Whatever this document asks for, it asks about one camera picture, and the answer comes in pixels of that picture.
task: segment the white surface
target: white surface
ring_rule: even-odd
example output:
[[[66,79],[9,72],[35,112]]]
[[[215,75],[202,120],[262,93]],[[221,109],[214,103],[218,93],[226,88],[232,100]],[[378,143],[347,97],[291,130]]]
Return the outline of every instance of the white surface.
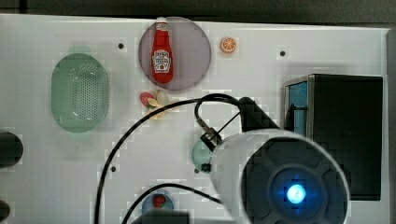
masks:
[[[139,93],[156,89],[141,71],[136,51],[141,35],[153,22],[0,15],[0,128],[17,134],[25,148],[19,164],[0,170],[0,199],[12,206],[6,223],[92,223],[105,159],[127,128],[146,113]],[[385,29],[198,24],[212,44],[212,64],[195,88],[169,92],[172,100],[210,92],[250,96],[279,124],[284,81],[312,73],[386,74]],[[237,40],[232,55],[219,50],[224,36]],[[120,42],[124,49],[118,49]],[[98,128],[83,134],[64,131],[50,112],[53,68],[75,45],[89,46],[110,79],[109,113]],[[281,50],[287,52],[284,58],[278,56]],[[204,105],[202,109],[203,117],[215,128],[236,113],[230,105]],[[353,202],[350,220],[354,224],[389,223],[386,111],[381,201]],[[237,132],[239,123],[233,122],[224,134]],[[118,171],[108,176],[102,219],[107,224],[120,223],[143,189],[162,182],[215,193],[208,175],[193,172],[190,151],[200,133],[192,105],[138,129],[114,160]],[[176,207],[194,217],[229,218],[220,205],[184,191],[169,191],[174,193]]]

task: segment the black wire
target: black wire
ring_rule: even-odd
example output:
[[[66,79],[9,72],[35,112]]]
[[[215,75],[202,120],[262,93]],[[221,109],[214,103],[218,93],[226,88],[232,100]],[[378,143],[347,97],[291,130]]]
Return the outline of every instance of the black wire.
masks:
[[[238,115],[240,115],[241,112],[236,113],[230,120],[227,121],[227,123],[225,123],[219,130],[218,133],[221,133],[221,131],[223,131],[225,129],[225,127],[227,127],[234,119],[236,119],[236,117],[238,117]]]
[[[136,209],[136,207],[139,205],[139,203],[145,198],[147,197],[151,192],[157,190],[157,189],[162,189],[162,188],[178,188],[178,189],[184,189],[184,190],[188,190],[191,191],[195,194],[198,194],[204,198],[207,198],[210,201],[213,201],[215,203],[220,203],[221,204],[221,200],[214,198],[208,194],[205,194],[199,190],[187,187],[187,186],[183,186],[183,185],[179,185],[179,184],[172,184],[172,183],[167,183],[167,184],[161,184],[161,185],[157,185],[152,187],[151,189],[146,190],[143,194],[141,194],[136,201],[134,201],[134,203],[131,205],[131,207],[129,208],[127,214],[125,215],[124,219],[122,220],[121,224],[126,224],[129,217],[131,216],[132,212]]]
[[[208,95],[202,97],[202,98],[197,102],[197,104],[195,105],[195,108],[194,108],[194,115],[195,115],[195,118],[196,118],[196,119],[200,119],[200,116],[199,116],[199,113],[198,113],[198,112],[199,112],[199,107],[201,106],[201,104],[202,104],[203,102],[205,102],[205,101],[211,101],[211,100],[214,100],[214,99],[229,100],[231,105],[236,105],[236,106],[239,105],[239,101],[236,100],[235,98],[233,98],[233,97],[230,96],[230,95],[222,94],[222,93],[212,93],[212,94],[208,94]]]
[[[205,101],[223,102],[223,103],[234,105],[235,102],[233,100],[225,99],[225,98],[226,97],[205,99]],[[120,149],[120,146],[122,145],[122,143],[129,137],[129,135],[131,135],[131,133],[137,127],[139,127],[143,122],[145,122],[146,120],[150,119],[151,117],[156,116],[157,114],[159,114],[159,113],[161,113],[161,112],[163,112],[165,110],[174,108],[176,106],[193,104],[193,103],[197,103],[197,102],[200,102],[200,101],[202,102],[202,98],[191,99],[191,100],[186,100],[186,101],[180,101],[180,102],[176,102],[174,104],[166,105],[166,106],[161,107],[161,108],[159,108],[157,110],[154,110],[151,113],[147,114],[142,119],[140,119],[137,123],[135,123],[122,136],[122,138],[119,140],[119,142],[111,150],[110,155],[108,155],[108,158],[107,158],[106,163],[105,163],[105,167],[104,167],[104,169],[102,171],[102,174],[101,174],[101,177],[100,177],[100,180],[99,180],[98,189],[97,189],[97,192],[96,192],[96,203],[95,203],[95,211],[94,211],[94,224],[99,224],[100,204],[101,204],[101,199],[102,199],[103,187],[105,186],[106,174],[107,174],[107,171],[108,171],[108,167],[110,166],[111,162],[113,161],[114,157],[116,156],[116,153]]]

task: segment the small toy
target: small toy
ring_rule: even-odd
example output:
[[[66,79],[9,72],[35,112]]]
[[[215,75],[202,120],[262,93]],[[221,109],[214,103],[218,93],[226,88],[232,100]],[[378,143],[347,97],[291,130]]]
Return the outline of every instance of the small toy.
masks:
[[[148,114],[170,103],[168,95],[163,91],[155,91],[154,94],[144,91],[140,93],[140,101],[148,109]],[[151,119],[160,119],[164,115],[165,111],[151,117]]]
[[[231,37],[221,39],[220,48],[224,53],[232,53],[236,49],[236,40]]]

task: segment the green plastic basket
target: green plastic basket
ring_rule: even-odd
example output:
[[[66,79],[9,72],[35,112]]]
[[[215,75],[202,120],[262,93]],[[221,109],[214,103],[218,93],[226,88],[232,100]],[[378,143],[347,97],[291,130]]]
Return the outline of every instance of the green plastic basket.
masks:
[[[72,133],[98,126],[108,110],[105,68],[92,56],[75,53],[61,59],[52,73],[51,110],[56,122]]]

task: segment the ketchup bottle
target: ketchup bottle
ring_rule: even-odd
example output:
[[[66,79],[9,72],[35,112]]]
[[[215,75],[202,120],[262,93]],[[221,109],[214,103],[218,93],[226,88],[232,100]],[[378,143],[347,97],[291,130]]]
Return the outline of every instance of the ketchup bottle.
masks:
[[[156,21],[154,43],[151,50],[151,73],[154,79],[168,83],[173,78],[173,58],[169,43],[168,24],[166,18],[159,17]]]

